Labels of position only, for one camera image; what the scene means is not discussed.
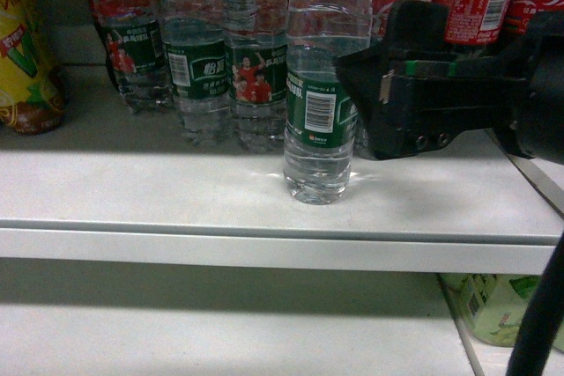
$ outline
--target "screw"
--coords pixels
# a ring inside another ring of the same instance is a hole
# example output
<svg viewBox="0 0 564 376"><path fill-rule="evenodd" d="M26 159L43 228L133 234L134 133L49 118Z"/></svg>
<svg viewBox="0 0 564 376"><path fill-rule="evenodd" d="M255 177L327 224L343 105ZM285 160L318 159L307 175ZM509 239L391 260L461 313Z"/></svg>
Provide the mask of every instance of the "screw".
<svg viewBox="0 0 564 376"><path fill-rule="evenodd" d="M445 134L444 132L440 134L439 137L437 138L437 145L441 148L446 147L447 144L449 144L449 142L450 142L449 134Z"/></svg>
<svg viewBox="0 0 564 376"><path fill-rule="evenodd" d="M417 150L424 150L427 147L427 137L426 136L419 136L415 141L415 147Z"/></svg>

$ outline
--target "black cable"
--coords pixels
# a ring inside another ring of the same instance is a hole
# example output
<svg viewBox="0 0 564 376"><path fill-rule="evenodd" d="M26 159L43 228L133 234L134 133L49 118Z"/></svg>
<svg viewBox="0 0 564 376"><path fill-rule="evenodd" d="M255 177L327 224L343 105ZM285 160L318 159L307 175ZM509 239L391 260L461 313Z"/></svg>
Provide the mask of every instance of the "black cable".
<svg viewBox="0 0 564 376"><path fill-rule="evenodd" d="M509 359L506 376L540 376L564 317L564 233L540 278Z"/></svg>

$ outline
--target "white shelf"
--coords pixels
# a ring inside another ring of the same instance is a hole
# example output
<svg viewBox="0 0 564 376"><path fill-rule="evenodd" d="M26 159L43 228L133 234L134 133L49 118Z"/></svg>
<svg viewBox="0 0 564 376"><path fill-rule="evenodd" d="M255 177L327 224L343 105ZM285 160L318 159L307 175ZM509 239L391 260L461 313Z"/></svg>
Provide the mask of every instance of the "white shelf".
<svg viewBox="0 0 564 376"><path fill-rule="evenodd" d="M0 129L0 256L534 274L564 227L482 131L355 159L343 199L310 206L287 194L281 152L191 147L173 114L128 114L104 68L70 81L60 129Z"/></svg>
<svg viewBox="0 0 564 376"><path fill-rule="evenodd" d="M433 275L0 262L1 376L472 376Z"/></svg>

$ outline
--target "green bottle label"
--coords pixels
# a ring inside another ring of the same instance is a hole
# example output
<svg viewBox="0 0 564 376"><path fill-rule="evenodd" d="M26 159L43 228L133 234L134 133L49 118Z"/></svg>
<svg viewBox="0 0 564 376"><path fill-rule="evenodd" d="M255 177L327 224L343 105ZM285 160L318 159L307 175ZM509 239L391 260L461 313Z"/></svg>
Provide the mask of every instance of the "green bottle label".
<svg viewBox="0 0 564 376"><path fill-rule="evenodd" d="M298 77L288 71L290 133L305 145L333 149L354 137L357 108L340 83Z"/></svg>
<svg viewBox="0 0 564 376"><path fill-rule="evenodd" d="M226 63L232 99L267 104L286 98L286 45L264 49L226 47Z"/></svg>
<svg viewBox="0 0 564 376"><path fill-rule="evenodd" d="M147 74L165 64L159 24L105 27L106 46L115 71L121 75Z"/></svg>
<svg viewBox="0 0 564 376"><path fill-rule="evenodd" d="M227 92L226 52L223 41L203 46L165 44L174 95L202 100Z"/></svg>

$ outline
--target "lower shelf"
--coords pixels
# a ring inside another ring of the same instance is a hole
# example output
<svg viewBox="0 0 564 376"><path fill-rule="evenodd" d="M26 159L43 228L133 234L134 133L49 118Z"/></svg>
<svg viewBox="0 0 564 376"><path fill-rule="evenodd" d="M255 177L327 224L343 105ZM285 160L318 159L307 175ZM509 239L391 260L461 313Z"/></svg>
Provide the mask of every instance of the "lower shelf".
<svg viewBox="0 0 564 376"><path fill-rule="evenodd" d="M433 274L0 261L0 375L473 371Z"/></svg>

